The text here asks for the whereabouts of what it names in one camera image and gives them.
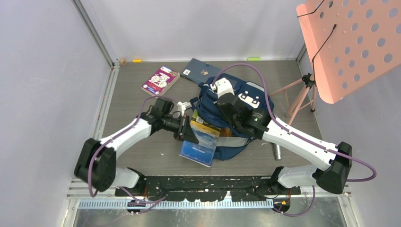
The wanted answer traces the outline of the navy blue backpack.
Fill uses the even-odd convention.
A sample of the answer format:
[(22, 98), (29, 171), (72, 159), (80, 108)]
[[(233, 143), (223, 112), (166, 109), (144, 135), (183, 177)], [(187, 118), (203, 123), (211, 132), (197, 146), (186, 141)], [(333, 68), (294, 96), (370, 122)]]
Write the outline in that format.
[(214, 159), (232, 159), (250, 142), (261, 138), (262, 127), (271, 120), (268, 111), (275, 107), (263, 87), (226, 73), (217, 80), (210, 77), (198, 87), (198, 97), (191, 100), (198, 116), (211, 126), (232, 133), (219, 137)]

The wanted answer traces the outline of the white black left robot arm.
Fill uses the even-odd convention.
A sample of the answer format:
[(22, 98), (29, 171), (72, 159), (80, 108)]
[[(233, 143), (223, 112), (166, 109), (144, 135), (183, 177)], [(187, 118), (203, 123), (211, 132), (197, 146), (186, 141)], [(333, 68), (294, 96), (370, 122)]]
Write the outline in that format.
[(122, 187), (132, 195), (141, 195), (146, 188), (146, 179), (141, 172), (127, 167), (119, 168), (117, 159), (137, 142), (152, 136), (159, 130), (170, 131), (178, 141), (199, 141), (191, 129), (185, 111), (190, 102), (178, 102), (158, 97), (146, 111), (141, 111), (134, 120), (114, 134), (96, 140), (87, 139), (82, 147), (74, 169), (74, 175), (88, 184), (91, 197), (111, 187)]

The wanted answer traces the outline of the blue green landscape book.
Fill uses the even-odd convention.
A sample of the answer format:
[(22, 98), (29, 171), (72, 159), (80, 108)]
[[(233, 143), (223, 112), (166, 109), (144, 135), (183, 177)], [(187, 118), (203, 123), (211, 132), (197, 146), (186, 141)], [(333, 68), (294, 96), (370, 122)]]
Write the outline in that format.
[(200, 118), (197, 110), (194, 110), (192, 114), (190, 126), (198, 143), (185, 140), (181, 146), (179, 156), (206, 167), (211, 167), (220, 136), (220, 129)]

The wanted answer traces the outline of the purple cartoon book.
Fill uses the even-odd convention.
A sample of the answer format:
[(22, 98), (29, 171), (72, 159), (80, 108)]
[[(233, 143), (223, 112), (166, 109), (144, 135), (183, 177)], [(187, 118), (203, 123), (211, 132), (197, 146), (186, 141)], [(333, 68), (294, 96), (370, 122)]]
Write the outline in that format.
[(162, 96), (179, 78), (179, 72), (162, 66), (140, 88), (151, 96)]

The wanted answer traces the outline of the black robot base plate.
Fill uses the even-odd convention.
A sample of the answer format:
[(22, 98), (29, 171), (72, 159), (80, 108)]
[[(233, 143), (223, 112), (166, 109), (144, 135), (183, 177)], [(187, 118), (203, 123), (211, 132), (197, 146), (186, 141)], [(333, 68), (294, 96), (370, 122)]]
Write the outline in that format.
[(278, 195), (300, 195), (299, 187), (279, 189), (268, 175), (165, 175), (145, 176), (138, 186), (128, 190), (134, 196), (145, 196), (152, 201), (166, 197), (166, 201), (201, 202), (263, 201)]

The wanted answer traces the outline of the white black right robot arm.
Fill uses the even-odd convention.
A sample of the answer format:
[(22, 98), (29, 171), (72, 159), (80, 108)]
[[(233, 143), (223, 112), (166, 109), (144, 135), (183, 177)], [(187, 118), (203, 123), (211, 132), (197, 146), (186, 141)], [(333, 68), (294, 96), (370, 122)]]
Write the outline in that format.
[(239, 97), (227, 93), (217, 99), (216, 106), (225, 120), (236, 131), (252, 139), (264, 140), (284, 147), (305, 158), (310, 165), (278, 167), (270, 181), (270, 189), (282, 194), (288, 188), (319, 186), (327, 192), (341, 194), (344, 190), (352, 161), (352, 146), (318, 140), (293, 127), (282, 129), (279, 118), (272, 119), (261, 108), (249, 109)]

